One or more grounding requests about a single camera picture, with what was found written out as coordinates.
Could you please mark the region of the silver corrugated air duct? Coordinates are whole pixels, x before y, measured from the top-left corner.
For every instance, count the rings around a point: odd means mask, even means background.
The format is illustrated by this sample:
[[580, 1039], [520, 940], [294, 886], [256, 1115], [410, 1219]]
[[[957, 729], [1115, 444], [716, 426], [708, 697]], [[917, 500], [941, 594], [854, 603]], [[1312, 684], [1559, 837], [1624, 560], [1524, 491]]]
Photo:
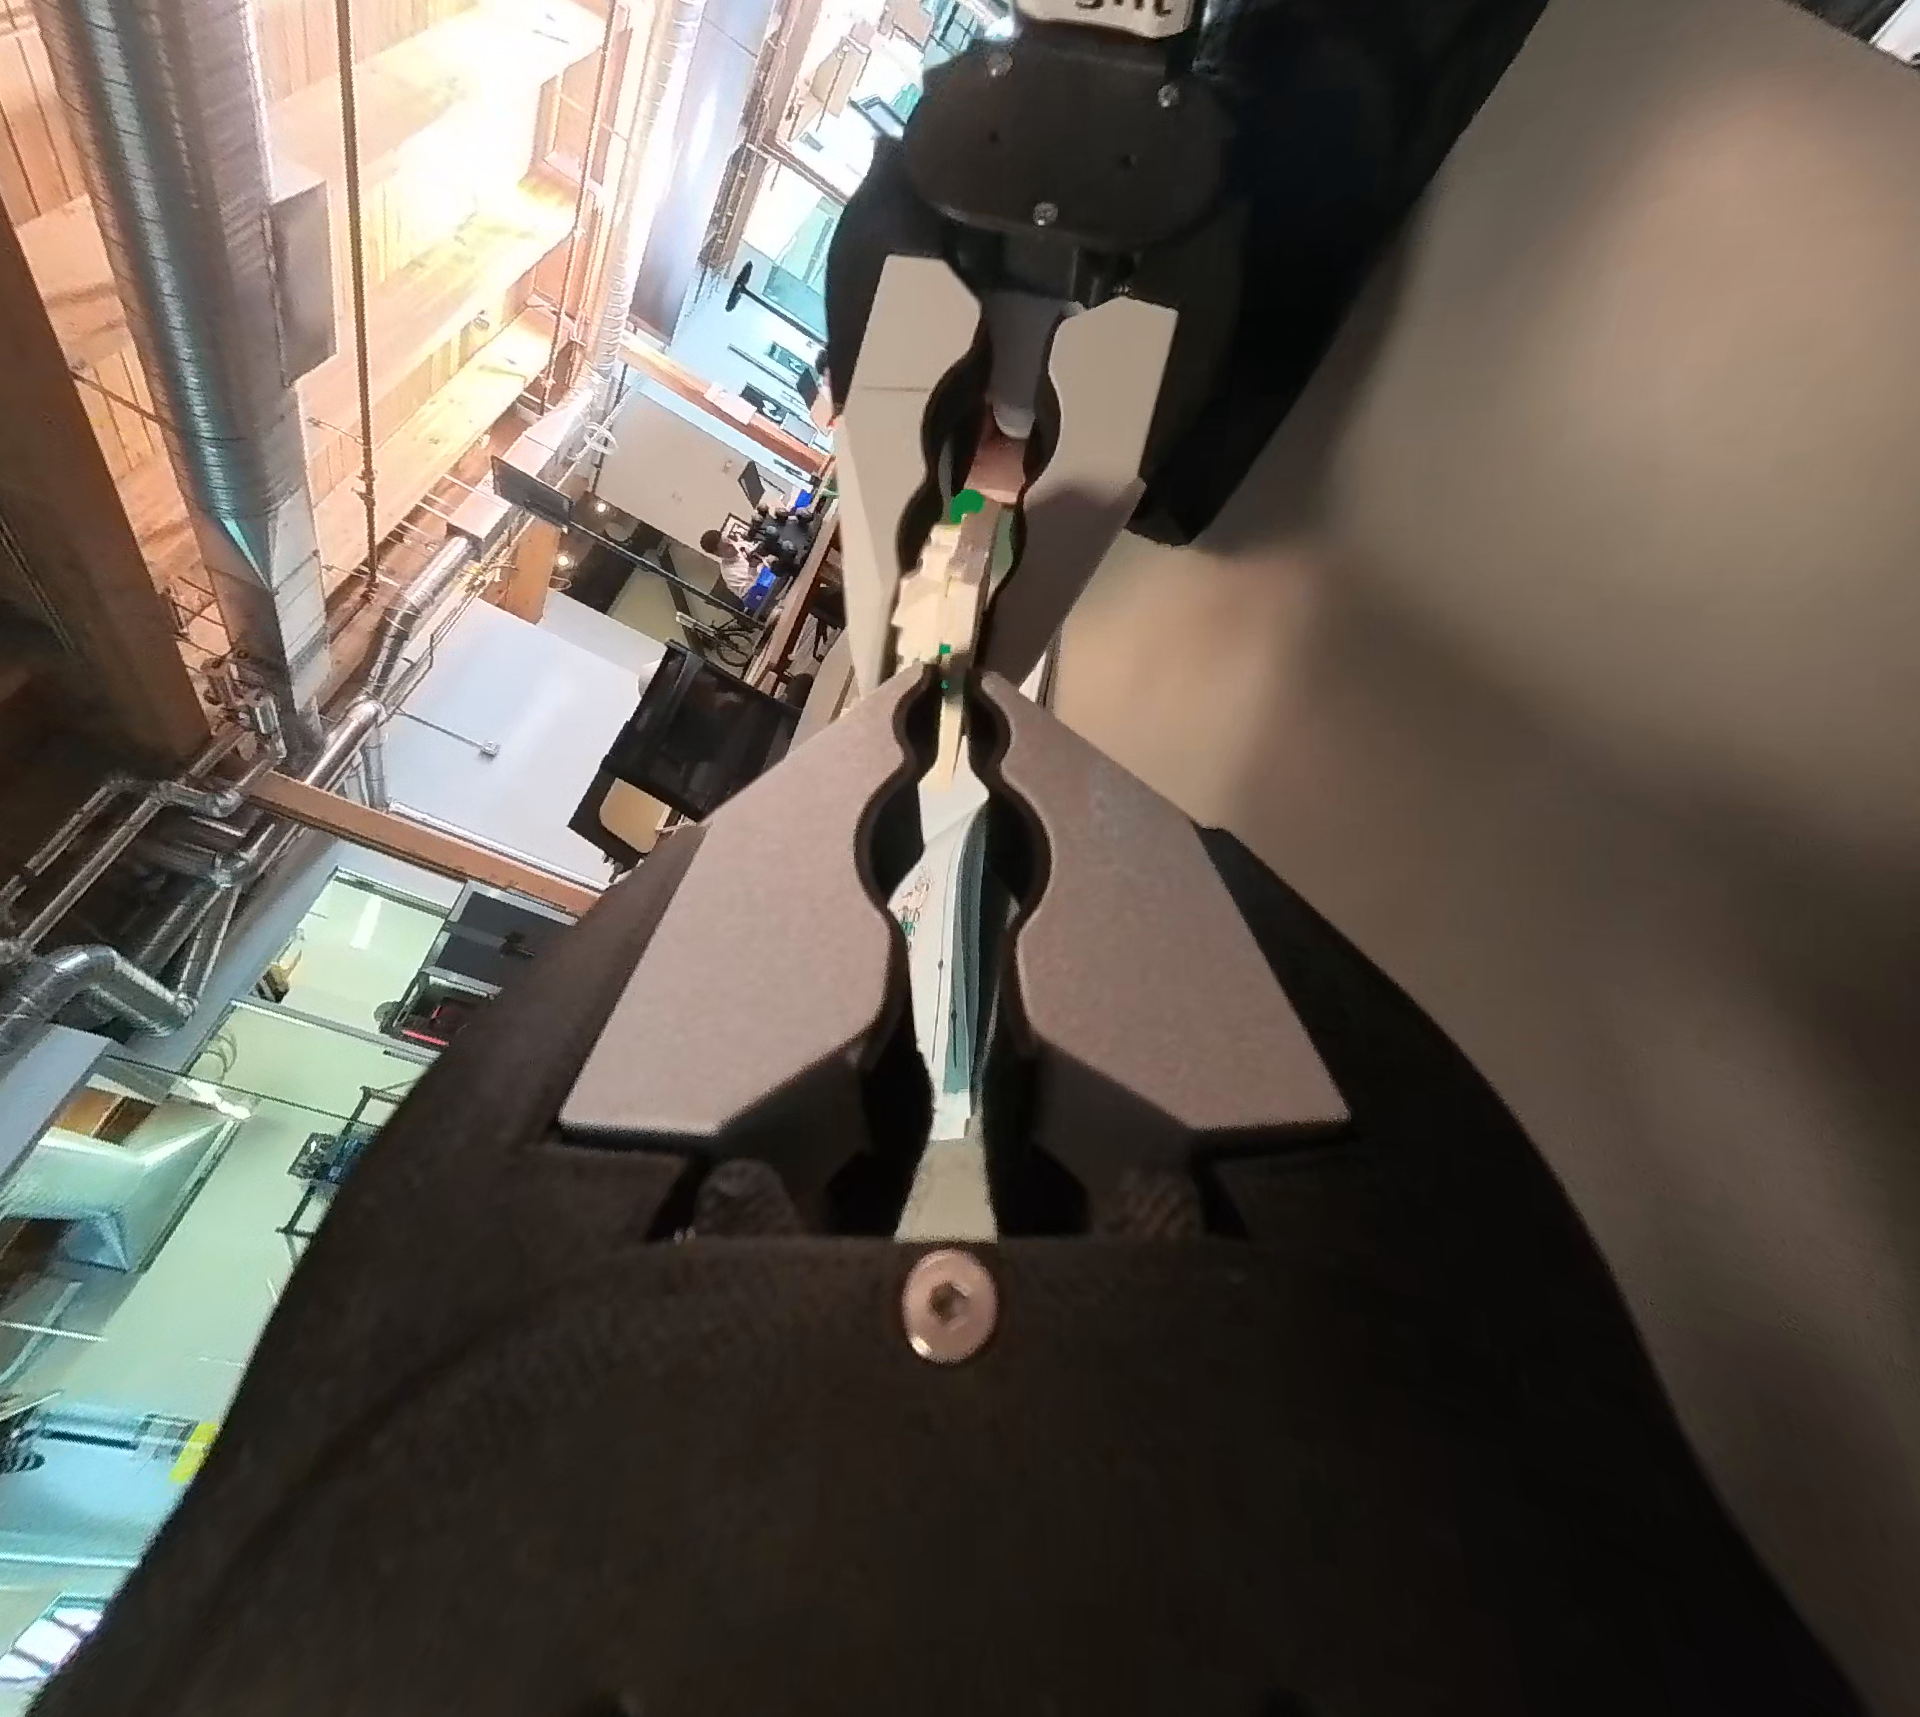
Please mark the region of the silver corrugated air duct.
[[313, 721], [324, 570], [247, 0], [33, 8], [227, 640], [284, 721]]

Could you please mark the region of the person's right hand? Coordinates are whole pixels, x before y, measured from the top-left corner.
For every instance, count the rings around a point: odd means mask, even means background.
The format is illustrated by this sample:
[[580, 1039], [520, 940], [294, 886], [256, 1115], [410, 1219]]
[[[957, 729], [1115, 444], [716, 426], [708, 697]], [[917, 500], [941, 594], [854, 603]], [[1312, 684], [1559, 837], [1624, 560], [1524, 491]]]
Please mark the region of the person's right hand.
[[956, 491], [956, 510], [966, 516], [975, 510], [1012, 512], [1030, 490], [1030, 437], [1005, 433], [995, 420], [987, 420], [970, 473]]

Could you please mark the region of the brown wooden beam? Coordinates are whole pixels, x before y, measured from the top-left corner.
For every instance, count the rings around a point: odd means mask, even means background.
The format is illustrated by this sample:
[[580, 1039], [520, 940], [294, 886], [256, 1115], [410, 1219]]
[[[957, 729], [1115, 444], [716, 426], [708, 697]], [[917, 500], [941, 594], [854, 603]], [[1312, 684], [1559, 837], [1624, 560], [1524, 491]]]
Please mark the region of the brown wooden beam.
[[606, 890], [606, 880], [536, 862], [513, 845], [484, 841], [429, 816], [372, 811], [282, 770], [256, 783], [247, 796], [278, 821], [294, 821], [447, 880], [515, 890], [556, 910], [582, 915]]

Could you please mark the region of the open instruction booklet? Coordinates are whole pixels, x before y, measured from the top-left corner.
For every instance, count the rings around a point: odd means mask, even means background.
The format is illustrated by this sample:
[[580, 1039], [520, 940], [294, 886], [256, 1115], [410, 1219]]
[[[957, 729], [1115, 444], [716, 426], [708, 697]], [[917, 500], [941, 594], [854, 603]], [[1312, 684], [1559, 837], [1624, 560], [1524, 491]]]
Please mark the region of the open instruction booklet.
[[909, 1006], [930, 1082], [930, 1142], [975, 1124], [983, 961], [987, 961], [987, 811], [941, 796], [941, 816], [889, 909], [909, 948]]

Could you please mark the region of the white lego brick model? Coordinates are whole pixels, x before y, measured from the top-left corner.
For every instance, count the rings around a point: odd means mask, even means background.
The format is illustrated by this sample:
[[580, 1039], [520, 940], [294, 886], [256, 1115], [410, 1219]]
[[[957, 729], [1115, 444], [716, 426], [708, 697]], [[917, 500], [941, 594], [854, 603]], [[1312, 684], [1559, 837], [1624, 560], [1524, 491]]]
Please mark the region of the white lego brick model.
[[935, 675], [939, 721], [927, 765], [930, 790], [949, 790], [970, 709], [970, 673], [995, 590], [1001, 506], [983, 490], [961, 490], [930, 529], [921, 564], [898, 580], [891, 615], [894, 662]]

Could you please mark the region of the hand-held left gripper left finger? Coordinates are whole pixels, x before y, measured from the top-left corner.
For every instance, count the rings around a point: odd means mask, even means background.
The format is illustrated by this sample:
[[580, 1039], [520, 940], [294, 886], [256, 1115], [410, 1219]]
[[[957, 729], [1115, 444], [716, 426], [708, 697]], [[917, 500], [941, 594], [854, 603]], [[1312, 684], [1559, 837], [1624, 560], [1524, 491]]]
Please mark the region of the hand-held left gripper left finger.
[[716, 811], [561, 1108], [566, 1142], [769, 1167], [818, 1225], [898, 1225], [927, 1151], [894, 886], [922, 862], [927, 669]]

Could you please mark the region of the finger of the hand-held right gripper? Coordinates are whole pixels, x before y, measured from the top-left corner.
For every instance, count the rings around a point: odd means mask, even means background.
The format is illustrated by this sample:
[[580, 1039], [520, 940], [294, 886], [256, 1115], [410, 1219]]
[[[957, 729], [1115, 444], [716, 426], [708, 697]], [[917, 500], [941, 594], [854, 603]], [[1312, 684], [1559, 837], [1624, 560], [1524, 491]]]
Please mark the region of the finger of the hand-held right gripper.
[[975, 360], [978, 330], [978, 297], [941, 259], [889, 259], [838, 426], [858, 697], [894, 673], [898, 585], [939, 520], [935, 408]]
[[1052, 330], [1052, 450], [1021, 485], [1012, 564], [987, 607], [983, 673], [1026, 684], [1129, 523], [1179, 326], [1171, 305], [1094, 305]]

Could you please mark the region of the metal exhaust hood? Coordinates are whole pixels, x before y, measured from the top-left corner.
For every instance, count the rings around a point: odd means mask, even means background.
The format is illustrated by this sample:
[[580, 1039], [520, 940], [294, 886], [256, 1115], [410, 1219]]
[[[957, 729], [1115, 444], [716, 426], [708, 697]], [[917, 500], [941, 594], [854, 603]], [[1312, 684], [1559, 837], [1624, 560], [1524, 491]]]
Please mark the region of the metal exhaust hood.
[[4, 1294], [146, 1270], [249, 1115], [219, 1081], [111, 1055], [4, 1177]]

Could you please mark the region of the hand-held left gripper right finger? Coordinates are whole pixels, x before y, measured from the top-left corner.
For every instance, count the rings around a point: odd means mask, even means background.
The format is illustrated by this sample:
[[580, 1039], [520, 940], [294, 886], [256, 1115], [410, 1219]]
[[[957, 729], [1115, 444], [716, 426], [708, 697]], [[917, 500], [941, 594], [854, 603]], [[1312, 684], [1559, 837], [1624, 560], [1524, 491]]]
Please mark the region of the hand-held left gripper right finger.
[[978, 1142], [996, 1225], [1115, 1225], [1349, 1108], [1202, 829], [1005, 675], [970, 697], [996, 931]]

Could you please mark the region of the grey ceiling pipe cluster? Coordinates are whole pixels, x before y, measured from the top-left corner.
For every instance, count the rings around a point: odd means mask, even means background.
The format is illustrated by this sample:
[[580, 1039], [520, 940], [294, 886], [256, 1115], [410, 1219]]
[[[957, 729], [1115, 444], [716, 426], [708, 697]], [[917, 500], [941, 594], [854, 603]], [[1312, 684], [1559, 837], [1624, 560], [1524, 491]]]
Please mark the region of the grey ceiling pipe cluster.
[[[410, 632], [442, 603], [466, 557], [434, 560], [385, 615], [360, 691], [327, 729], [303, 774], [284, 774], [284, 736], [267, 697], [215, 736], [183, 774], [111, 774], [54, 834], [4, 880], [4, 1068], [12, 1068], [65, 1008], [81, 1006], [138, 1035], [165, 1035], [192, 1019], [231, 919], [278, 851], [294, 816], [267, 804], [267, 787], [338, 787], [393, 717], [393, 688]], [[123, 864], [132, 845], [172, 815], [201, 824], [256, 815], [231, 850], [197, 851], [172, 873], [188, 882], [165, 898], [138, 948], [62, 942], [51, 931]]]

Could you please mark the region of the black equipment cabinet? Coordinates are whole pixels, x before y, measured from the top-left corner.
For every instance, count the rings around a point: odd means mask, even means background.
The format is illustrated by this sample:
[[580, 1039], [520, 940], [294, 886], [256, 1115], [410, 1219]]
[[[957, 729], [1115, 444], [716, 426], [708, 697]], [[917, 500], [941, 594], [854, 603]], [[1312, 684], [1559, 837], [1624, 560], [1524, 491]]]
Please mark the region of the black equipment cabinet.
[[527, 965], [571, 922], [571, 915], [515, 890], [463, 886], [406, 988], [374, 1014], [380, 1032], [420, 1053], [442, 1053], [510, 985], [524, 980]]

